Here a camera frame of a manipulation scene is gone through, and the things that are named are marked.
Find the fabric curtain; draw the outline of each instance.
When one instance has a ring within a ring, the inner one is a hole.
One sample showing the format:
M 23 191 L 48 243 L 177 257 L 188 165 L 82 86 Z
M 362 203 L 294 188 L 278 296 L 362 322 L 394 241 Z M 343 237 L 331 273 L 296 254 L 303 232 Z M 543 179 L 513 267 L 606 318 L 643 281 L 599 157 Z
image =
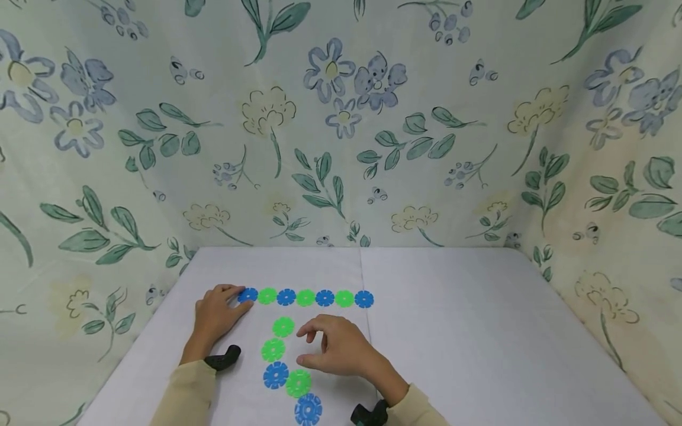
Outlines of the fabric curtain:
M 210 245 L 519 249 L 682 425 L 681 20 L 0 0 L 0 425 L 74 424 Z

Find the green gear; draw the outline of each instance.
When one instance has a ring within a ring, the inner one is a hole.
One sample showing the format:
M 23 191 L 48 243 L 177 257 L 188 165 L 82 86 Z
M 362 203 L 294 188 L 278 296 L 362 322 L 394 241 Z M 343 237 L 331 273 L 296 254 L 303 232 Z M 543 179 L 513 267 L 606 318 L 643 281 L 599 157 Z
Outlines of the green gear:
M 311 306 L 315 303 L 315 292 L 312 290 L 301 290 L 296 295 L 296 303 L 300 306 Z
M 273 363 L 284 356 L 284 342 L 280 339 L 270 339 L 263 344 L 261 355 L 268 363 Z
M 310 373 L 302 369 L 292 371 L 286 379 L 285 384 L 286 393 L 294 398 L 300 398 L 306 393 L 309 393 L 311 386 L 312 381 L 310 379 Z
M 277 300 L 277 290 L 272 287 L 263 288 L 258 293 L 258 301 L 263 305 L 269 305 Z
M 340 307 L 350 307 L 355 303 L 355 296 L 348 290 L 341 290 L 336 293 L 334 300 L 336 300 L 336 304 Z
M 275 336 L 284 339 L 294 331 L 294 326 L 294 320 L 288 316 L 283 316 L 272 325 L 272 332 L 275 333 Z

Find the white table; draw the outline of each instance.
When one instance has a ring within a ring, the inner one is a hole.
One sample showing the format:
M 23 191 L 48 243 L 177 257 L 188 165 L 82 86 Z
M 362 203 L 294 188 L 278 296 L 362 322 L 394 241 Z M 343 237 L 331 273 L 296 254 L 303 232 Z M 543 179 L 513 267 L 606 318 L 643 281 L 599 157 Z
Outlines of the white table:
M 356 322 L 453 426 L 664 425 L 625 374 L 522 254 L 509 249 L 205 247 L 86 411 L 81 426 L 147 425 L 192 329 L 194 301 L 220 283 L 315 291 L 365 288 L 370 309 L 254 306 L 218 345 L 242 347 L 213 404 L 212 425 L 295 425 L 295 400 L 260 379 L 274 318 L 321 311 Z M 285 339 L 290 370 L 310 349 Z M 319 425 L 350 425 L 376 396 L 360 379 L 313 374 Z

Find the blue flower print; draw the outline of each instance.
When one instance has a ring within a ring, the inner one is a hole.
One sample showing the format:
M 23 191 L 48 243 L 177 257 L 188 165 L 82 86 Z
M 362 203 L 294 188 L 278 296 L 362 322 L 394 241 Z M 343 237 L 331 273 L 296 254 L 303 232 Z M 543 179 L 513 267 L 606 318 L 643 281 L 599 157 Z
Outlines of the blue flower print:
M 355 135 L 355 125 L 362 120 L 360 114 L 351 114 L 355 109 L 355 100 L 351 99 L 347 104 L 343 104 L 340 98 L 334 100 L 335 114 L 327 116 L 325 123 L 328 126 L 336 127 L 336 137 L 343 139 L 346 135 L 348 139 Z
M 367 290 L 360 290 L 355 295 L 355 304 L 361 308 L 368 308 L 374 304 L 374 295 Z
M 286 364 L 275 361 L 265 369 L 265 373 L 263 373 L 263 383 L 265 383 L 265 387 L 269 389 L 279 389 L 284 386 L 288 377 L 289 368 Z
M 387 82 L 384 81 L 388 71 Z M 373 111 L 381 112 L 384 105 L 392 108 L 398 105 L 398 97 L 394 93 L 400 85 L 407 81 L 405 65 L 397 63 L 388 69 L 388 63 L 384 55 L 379 52 L 367 65 L 360 67 L 355 75 L 355 92 L 358 109 L 363 109 L 366 104 Z
M 58 106 L 50 108 L 50 118 L 63 128 L 55 136 L 57 149 L 67 151 L 74 148 L 81 157 L 88 158 L 90 148 L 104 148 L 104 139 L 98 133 L 104 124 L 98 119 L 82 120 L 84 111 L 80 102 L 73 101 L 69 104 L 68 112 Z
M 623 130 L 621 130 L 619 126 L 612 125 L 613 123 L 616 123 L 617 125 L 620 124 L 619 119 L 621 118 L 621 115 L 623 115 L 623 110 L 620 108 L 611 108 L 603 119 L 590 120 L 587 122 L 585 128 L 594 133 L 594 136 L 592 136 L 592 139 L 590 140 L 590 145 L 595 151 L 604 148 L 607 139 L 616 140 L 623 137 Z
M 290 288 L 285 288 L 284 290 L 277 293 L 277 303 L 282 306 L 289 306 L 296 301 L 296 292 Z
M 604 68 L 594 71 L 585 79 L 583 87 L 595 91 L 592 99 L 594 106 L 611 104 L 618 98 L 624 85 L 629 85 L 644 77 L 644 71 L 630 65 L 637 60 L 641 52 L 641 47 L 632 56 L 625 49 L 614 50 L 606 57 Z
M 247 287 L 245 288 L 241 293 L 239 293 L 239 296 L 237 297 L 237 301 L 239 303 L 244 303 L 246 301 L 256 301 L 258 299 L 258 290 L 256 290 L 253 287 Z
M 104 85 L 114 78 L 114 74 L 106 69 L 99 59 L 88 59 L 85 67 L 74 53 L 66 49 L 69 63 L 61 64 L 61 81 L 71 93 L 83 96 L 83 105 L 89 112 L 95 113 L 95 106 L 104 111 L 104 105 L 116 102 L 114 95 L 104 90 Z
M 59 101 L 57 92 L 43 79 L 55 73 L 55 63 L 43 57 L 24 59 L 19 41 L 0 29 L 0 110 L 14 109 L 30 123 L 41 123 L 43 111 L 36 98 L 49 104 Z
M 329 290 L 320 290 L 315 296 L 315 301 L 322 307 L 331 306 L 334 303 L 334 293 Z
M 294 407 L 296 423 L 301 426 L 313 426 L 320 421 L 322 401 L 313 393 L 306 393 L 299 398 Z
M 312 68 L 308 69 L 303 78 L 306 89 L 317 89 L 317 97 L 323 104 L 331 101 L 331 90 L 337 96 L 346 94 L 346 85 L 342 78 L 350 77 L 355 72 L 355 63 L 352 61 L 339 61 L 343 44 L 338 38 L 332 38 L 327 43 L 325 53 L 319 47 L 308 52 L 308 61 Z
M 639 123 L 639 132 L 645 137 L 649 132 L 656 136 L 663 120 L 672 114 L 682 99 L 682 86 L 678 86 L 679 68 L 659 80 L 650 78 L 630 91 L 627 101 L 633 111 L 623 115 L 623 125 Z

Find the beige sleeve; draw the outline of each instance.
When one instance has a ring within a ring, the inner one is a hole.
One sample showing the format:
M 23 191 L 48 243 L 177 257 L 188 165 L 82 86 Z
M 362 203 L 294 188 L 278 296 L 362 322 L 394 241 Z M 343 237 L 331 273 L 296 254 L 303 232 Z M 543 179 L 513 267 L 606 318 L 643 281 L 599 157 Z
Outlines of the beige sleeve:
M 387 426 L 449 426 L 447 421 L 428 403 L 414 384 L 401 402 L 388 409 Z
M 206 426 L 216 389 L 216 371 L 204 361 L 180 365 L 170 375 L 168 388 L 150 426 Z

